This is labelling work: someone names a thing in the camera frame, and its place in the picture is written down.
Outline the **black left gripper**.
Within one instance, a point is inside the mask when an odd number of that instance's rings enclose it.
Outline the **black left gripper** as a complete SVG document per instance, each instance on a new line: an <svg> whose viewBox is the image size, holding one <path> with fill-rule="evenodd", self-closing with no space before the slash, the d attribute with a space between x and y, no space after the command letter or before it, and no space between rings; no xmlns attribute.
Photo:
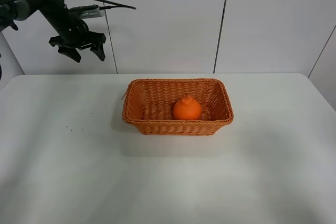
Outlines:
<svg viewBox="0 0 336 224"><path fill-rule="evenodd" d="M101 61L106 56L103 44L106 36L89 30L83 19L74 16L64 0L48 0L48 22L58 35L49 40L51 46L58 46L58 52L79 63L81 56L76 49L90 48Z"/></svg>

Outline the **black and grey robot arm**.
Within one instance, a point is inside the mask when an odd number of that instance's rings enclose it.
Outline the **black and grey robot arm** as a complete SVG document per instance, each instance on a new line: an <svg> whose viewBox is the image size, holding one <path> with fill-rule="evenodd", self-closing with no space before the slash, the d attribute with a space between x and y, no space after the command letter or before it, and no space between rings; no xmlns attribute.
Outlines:
<svg viewBox="0 0 336 224"><path fill-rule="evenodd" d="M101 61L106 56L103 45L106 36L89 30L85 18L98 17L98 5L68 8L64 0L1 0L1 30L7 27L18 30L16 21L27 20L35 12L41 12L57 36L49 44L75 62L81 61L79 51L90 49Z"/></svg>

